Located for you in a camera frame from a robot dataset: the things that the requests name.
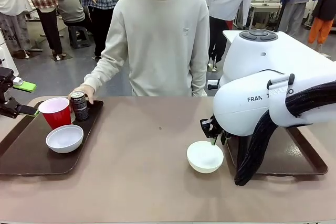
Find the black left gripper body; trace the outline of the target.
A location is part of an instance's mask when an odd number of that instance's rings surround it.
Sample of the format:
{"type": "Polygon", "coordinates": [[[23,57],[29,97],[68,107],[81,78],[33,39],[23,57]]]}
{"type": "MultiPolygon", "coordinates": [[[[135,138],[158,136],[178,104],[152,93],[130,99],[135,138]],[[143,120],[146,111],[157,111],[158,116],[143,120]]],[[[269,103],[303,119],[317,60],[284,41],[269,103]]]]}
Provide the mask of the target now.
{"type": "Polygon", "coordinates": [[[16,77],[14,71],[10,68],[1,67],[1,115],[8,118],[16,118],[17,102],[8,96],[8,89],[13,87],[13,81],[16,77]]]}

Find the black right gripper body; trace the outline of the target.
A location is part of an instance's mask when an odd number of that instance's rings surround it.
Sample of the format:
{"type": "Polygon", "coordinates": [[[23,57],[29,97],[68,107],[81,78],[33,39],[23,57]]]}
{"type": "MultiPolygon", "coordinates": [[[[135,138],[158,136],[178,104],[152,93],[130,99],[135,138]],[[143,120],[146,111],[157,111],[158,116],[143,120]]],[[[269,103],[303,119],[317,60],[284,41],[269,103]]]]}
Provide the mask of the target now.
{"type": "MultiPolygon", "coordinates": [[[[204,132],[207,138],[211,138],[214,134],[217,134],[218,137],[221,136],[222,132],[225,131],[217,122],[214,116],[211,116],[209,119],[200,120],[202,131],[204,132]]],[[[226,140],[231,138],[231,134],[226,132],[226,140]]]]}

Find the person's right hand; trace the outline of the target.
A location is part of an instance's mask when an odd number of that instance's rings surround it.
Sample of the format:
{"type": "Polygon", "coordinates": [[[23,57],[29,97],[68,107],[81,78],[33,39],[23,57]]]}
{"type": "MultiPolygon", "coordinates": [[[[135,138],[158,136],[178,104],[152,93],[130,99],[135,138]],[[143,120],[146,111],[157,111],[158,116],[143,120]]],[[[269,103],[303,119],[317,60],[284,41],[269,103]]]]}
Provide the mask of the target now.
{"type": "Polygon", "coordinates": [[[95,93],[95,89],[92,86],[81,84],[79,87],[74,88],[73,91],[83,91],[87,96],[89,103],[94,103],[93,95],[95,93]]]}

